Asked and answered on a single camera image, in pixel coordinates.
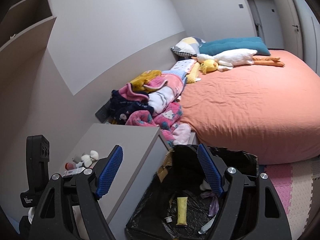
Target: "teal pillow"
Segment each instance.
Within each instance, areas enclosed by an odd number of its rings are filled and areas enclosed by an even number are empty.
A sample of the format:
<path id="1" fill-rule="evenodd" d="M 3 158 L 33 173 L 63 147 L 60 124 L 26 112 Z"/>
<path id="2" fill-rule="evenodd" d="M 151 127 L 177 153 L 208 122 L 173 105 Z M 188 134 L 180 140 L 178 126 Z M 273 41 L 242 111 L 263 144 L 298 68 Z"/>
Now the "teal pillow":
<path id="1" fill-rule="evenodd" d="M 218 41 L 209 41 L 202 44 L 199 51 L 200 54 L 214 56 L 231 49 L 255 49 L 258 51 L 257 55 L 271 55 L 260 37 L 229 38 Z"/>

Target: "yellow duck plush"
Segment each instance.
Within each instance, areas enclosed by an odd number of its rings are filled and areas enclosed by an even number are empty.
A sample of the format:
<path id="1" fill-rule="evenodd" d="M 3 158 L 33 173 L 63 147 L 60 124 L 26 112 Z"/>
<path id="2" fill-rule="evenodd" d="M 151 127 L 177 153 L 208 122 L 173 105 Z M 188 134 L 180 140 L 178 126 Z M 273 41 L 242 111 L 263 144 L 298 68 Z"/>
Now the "yellow duck plush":
<path id="1" fill-rule="evenodd" d="M 200 65 L 200 70 L 203 74 L 206 74 L 207 72 L 216 71 L 218 69 L 219 65 L 218 63 L 213 59 L 207 59 Z"/>

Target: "pillow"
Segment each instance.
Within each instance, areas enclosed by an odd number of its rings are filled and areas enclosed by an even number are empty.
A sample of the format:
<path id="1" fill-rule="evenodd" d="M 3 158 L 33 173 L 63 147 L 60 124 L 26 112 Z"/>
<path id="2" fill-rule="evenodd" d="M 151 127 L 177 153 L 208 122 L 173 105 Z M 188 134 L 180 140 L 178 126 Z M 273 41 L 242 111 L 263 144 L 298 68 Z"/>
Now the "pillow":
<path id="1" fill-rule="evenodd" d="M 199 47 L 200 54 L 217 55 L 226 50 L 232 49 L 254 49 L 257 55 L 270 56 L 267 46 L 260 37 L 251 38 L 230 38 L 218 41 L 209 41 Z"/>
<path id="2" fill-rule="evenodd" d="M 195 63 L 196 63 L 196 60 L 194 60 L 194 59 L 181 60 L 181 61 L 178 61 L 171 68 L 171 70 L 181 70 L 181 71 L 188 73 L 192 69 L 192 67 Z"/>
<path id="3" fill-rule="evenodd" d="M 199 46 L 205 41 L 197 37 L 189 37 L 182 39 L 171 50 L 180 57 L 191 57 L 199 54 Z"/>
<path id="4" fill-rule="evenodd" d="M 200 69 L 200 63 L 196 62 L 193 66 L 190 74 L 188 74 L 187 77 L 187 84 L 192 84 L 196 82 L 196 79 L 199 76 L 199 69 Z"/>

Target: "hello kitty blanket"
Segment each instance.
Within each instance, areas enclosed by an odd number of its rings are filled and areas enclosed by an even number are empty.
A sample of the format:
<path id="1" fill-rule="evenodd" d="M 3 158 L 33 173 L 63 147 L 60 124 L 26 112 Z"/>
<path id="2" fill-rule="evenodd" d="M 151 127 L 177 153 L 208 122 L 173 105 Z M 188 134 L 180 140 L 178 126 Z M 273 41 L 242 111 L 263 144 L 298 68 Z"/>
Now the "hello kitty blanket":
<path id="1" fill-rule="evenodd" d="M 181 116 L 181 106 L 174 102 L 168 104 L 163 113 L 153 118 L 149 111 L 136 111 L 130 115 L 125 125 L 158 126 L 172 147 L 176 144 L 187 144 L 191 135 L 191 127 L 188 124 L 180 124 Z"/>

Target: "yellow plush toy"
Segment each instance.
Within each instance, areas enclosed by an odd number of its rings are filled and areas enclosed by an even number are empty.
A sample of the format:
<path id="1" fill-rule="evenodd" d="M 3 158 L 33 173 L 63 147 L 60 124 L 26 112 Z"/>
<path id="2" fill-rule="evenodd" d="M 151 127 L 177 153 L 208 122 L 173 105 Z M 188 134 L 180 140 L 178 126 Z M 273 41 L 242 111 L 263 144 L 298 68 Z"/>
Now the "yellow plush toy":
<path id="1" fill-rule="evenodd" d="M 218 63 L 213 59 L 207 59 L 200 65 L 200 70 L 203 74 L 206 74 L 207 72 L 216 71 L 218 69 L 219 65 Z"/>
<path id="2" fill-rule="evenodd" d="M 160 70 L 150 70 L 143 72 L 140 76 L 130 81 L 130 83 L 132 84 L 132 91 L 146 90 L 146 88 L 143 85 L 147 84 L 150 80 L 157 76 L 161 76 Z"/>

